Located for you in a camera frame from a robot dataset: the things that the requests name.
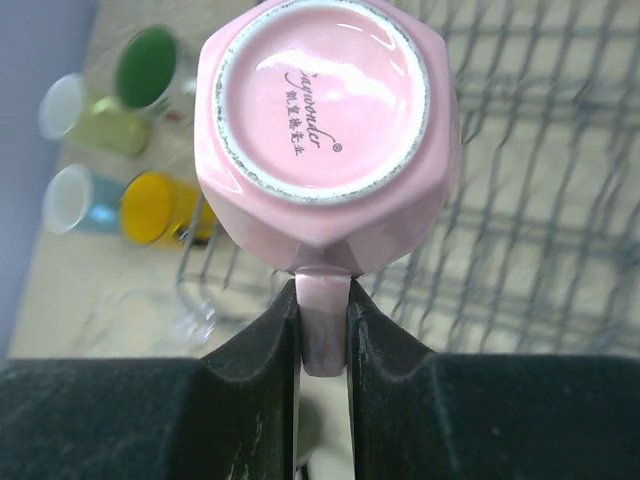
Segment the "white floral mug green inside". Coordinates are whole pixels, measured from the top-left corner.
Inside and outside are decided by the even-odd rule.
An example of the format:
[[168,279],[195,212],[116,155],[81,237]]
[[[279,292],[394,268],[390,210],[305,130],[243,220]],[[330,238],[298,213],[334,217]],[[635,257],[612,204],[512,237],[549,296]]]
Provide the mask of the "white floral mug green inside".
[[197,56],[165,25],[139,31],[121,51],[114,76],[120,102],[151,121],[193,125]]

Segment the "yellow mug black handle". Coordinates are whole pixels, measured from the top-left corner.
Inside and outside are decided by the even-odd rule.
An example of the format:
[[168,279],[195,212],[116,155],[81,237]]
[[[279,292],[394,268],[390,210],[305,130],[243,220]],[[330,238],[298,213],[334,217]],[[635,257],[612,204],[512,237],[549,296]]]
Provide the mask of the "yellow mug black handle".
[[182,245],[200,199],[197,184],[160,170],[143,172],[129,182],[121,196],[121,233],[139,246]]

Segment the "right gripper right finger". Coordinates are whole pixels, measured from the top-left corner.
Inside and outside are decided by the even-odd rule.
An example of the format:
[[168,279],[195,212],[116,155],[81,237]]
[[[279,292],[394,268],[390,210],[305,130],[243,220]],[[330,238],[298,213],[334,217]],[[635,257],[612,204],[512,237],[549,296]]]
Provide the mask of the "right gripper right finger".
[[358,283],[347,310],[359,479],[635,479],[639,363],[438,353]]

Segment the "light blue mug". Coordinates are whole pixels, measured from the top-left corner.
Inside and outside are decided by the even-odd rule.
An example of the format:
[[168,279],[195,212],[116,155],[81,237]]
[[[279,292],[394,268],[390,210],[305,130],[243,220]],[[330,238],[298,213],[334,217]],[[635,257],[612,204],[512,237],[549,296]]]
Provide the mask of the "light blue mug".
[[72,231],[119,235],[120,200],[126,184],[73,163],[50,181],[42,219],[52,233]]

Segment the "pale pink faceted mug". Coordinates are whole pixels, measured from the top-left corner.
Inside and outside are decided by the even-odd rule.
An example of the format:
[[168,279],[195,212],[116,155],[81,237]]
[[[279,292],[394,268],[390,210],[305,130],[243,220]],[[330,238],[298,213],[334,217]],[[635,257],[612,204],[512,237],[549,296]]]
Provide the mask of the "pale pink faceted mug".
[[386,1],[267,1],[201,49],[194,154],[232,240],[293,275],[305,370],[338,376],[352,280],[414,250],[457,183],[446,43]]

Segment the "clear glass cup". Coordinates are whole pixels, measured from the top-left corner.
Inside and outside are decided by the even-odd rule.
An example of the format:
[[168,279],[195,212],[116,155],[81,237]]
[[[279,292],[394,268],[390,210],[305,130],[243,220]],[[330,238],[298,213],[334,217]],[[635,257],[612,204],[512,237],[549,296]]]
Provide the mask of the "clear glass cup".
[[178,287],[138,287],[110,296],[96,347],[110,357],[195,356],[216,329],[218,309]]

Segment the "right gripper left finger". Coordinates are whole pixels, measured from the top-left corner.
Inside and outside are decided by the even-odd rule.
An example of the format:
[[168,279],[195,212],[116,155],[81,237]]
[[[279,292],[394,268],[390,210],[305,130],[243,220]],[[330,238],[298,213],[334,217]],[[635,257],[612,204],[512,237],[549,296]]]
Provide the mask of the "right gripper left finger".
[[300,372],[295,287],[201,358],[1,365],[5,479],[291,479]]

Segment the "light green faceted mug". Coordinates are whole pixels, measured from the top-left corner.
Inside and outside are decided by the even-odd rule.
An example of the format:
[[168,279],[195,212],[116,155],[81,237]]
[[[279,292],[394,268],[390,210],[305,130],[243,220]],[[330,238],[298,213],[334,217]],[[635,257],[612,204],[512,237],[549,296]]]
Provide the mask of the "light green faceted mug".
[[150,127],[80,73],[65,75],[44,94],[38,112],[41,135],[114,154],[137,156]]

